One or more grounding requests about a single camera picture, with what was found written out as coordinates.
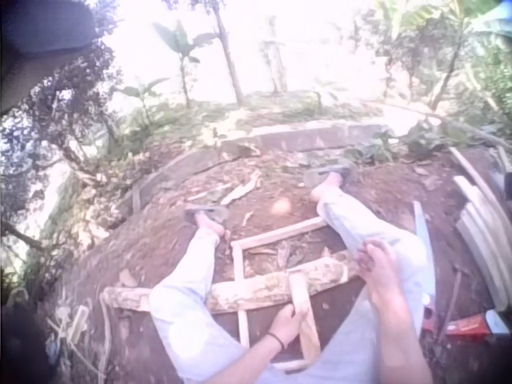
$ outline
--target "stacked wooden boards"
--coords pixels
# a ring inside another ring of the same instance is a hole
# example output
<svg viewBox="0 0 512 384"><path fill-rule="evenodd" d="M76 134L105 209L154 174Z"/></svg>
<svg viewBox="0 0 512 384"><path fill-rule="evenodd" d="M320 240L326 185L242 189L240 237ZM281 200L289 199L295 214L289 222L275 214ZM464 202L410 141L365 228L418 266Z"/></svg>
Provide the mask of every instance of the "stacked wooden boards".
<svg viewBox="0 0 512 384"><path fill-rule="evenodd" d="M484 179L455 148L457 161L473 179L455 176L455 183L468 199L457 228L482 272L496 309L512 305L512 224Z"/></svg>

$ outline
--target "wooden frame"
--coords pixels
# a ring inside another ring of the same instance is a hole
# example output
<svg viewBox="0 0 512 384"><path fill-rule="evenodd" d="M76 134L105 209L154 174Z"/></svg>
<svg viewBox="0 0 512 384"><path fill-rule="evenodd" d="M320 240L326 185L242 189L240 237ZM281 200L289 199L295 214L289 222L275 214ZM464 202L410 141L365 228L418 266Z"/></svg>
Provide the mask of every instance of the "wooden frame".
<svg viewBox="0 0 512 384"><path fill-rule="evenodd" d="M312 230L323 228L326 225L326 222L324 222L322 218L316 217L310 220L305 220L304 222L293 224L292 226L285 226L278 230L272 230L271 232L231 242L234 280L240 281L245 279L243 267L244 250L255 248L257 246L264 246L265 244L270 244L272 242L278 242L298 234L311 232ZM314 321L310 296L304 275L298 271L289 273L289 284L292 302L294 305L296 307L306 307L309 309L307 319L302 324L299 334L304 359L294 360L291 362L280 362L274 365L281 370L300 370L306 368L320 355L320 342L318 340L316 323ZM247 321L247 312L245 310L238 311L238 332L240 343L249 348L249 323Z"/></svg>

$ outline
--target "dirt ground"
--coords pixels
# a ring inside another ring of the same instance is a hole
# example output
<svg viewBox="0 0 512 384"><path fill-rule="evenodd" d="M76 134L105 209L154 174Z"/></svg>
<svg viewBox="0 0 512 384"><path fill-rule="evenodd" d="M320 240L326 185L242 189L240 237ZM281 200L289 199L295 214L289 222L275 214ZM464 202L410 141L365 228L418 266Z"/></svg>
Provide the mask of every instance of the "dirt ground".
<svg viewBox="0 0 512 384"><path fill-rule="evenodd" d="M163 190L143 211L130 217L104 243L96 246L74 268L64 274L55 297L66 288L74 306L93 303L87 335L78 348L98 365L104 340L104 325L98 293L105 286L119 285L119 273L128 269L139 286L152 287L171 273L183 256L194 228L182 221L184 200L228 182L246 181L259 169L262 184L247 196L230 205L227 228L232 239L244 238L288 226L316 216L302 184L302 154L269 154L260 158L243 158L218 166L184 182L178 190ZM448 154L439 154L431 162L394 163L360 169L346 191L365 203L380 218L406 230L414 229L412 201L419 200L427 214L437 279L438 321L446 316L454 285L454 265L464 266L468 275L455 305L453 319L481 313L492 308L492 301L478 267L455 229L465 199L452 181L463 174ZM231 188L224 190L224 195ZM218 200L210 194L195 202ZM244 217L253 212L245 226ZM339 236L324 228L293 239L291 257L296 263L318 258L326 246L331 252L345 247ZM246 277L265 274L278 268L275 255L245 257ZM214 282L233 279L233 264L226 244L218 248ZM312 305L322 347L330 340L350 312L363 282L356 278L312 297ZM47 311L55 308L47 303ZM249 312L250 341L265 333L279 307ZM234 337L238 337L236 314L224 314L216 320ZM178 383L180 379L158 339L150 316L146 313L112 310L112 351L107 382ZM422 346L434 372L436 384L476 382L476 378L495 370L497 358L503 356L500 341L471 342L446 338L440 345L430 335L422 336ZM276 357L276 362L299 357L298 340ZM72 357L72 382L93 382L96 376L82 362Z"/></svg>

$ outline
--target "person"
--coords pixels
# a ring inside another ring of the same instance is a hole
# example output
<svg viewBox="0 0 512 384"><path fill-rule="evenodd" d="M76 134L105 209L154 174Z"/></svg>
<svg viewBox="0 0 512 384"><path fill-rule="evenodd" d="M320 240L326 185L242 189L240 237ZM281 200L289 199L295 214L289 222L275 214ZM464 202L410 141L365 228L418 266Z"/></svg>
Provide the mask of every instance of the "person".
<svg viewBox="0 0 512 384"><path fill-rule="evenodd" d="M321 356L306 370L285 374L270 361L297 337L306 314L287 305L268 334L242 347L205 307L214 252L225 230L197 212L198 230L170 276L150 293L150 312L160 339L186 383L431 384L418 342L423 317L426 249L414 234L377 218L341 189L331 172L312 189L318 214L342 237L366 287Z"/></svg>

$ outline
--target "foot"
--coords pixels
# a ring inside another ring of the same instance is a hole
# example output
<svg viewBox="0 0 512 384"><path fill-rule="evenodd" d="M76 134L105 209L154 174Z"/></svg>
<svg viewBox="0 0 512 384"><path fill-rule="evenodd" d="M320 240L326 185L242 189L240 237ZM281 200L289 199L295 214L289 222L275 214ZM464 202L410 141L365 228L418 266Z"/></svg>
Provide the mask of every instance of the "foot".
<svg viewBox="0 0 512 384"><path fill-rule="evenodd" d="M319 202L323 194L332 189L339 189L343 183L343 177L336 172L329 172L327 179L322 183L313 188L310 193L310 199L314 202Z"/></svg>
<svg viewBox="0 0 512 384"><path fill-rule="evenodd" d="M208 228L216 233L220 238L224 237L226 230L218 222L214 222L210 219L203 210L196 212L194 215L195 222L199 228Z"/></svg>

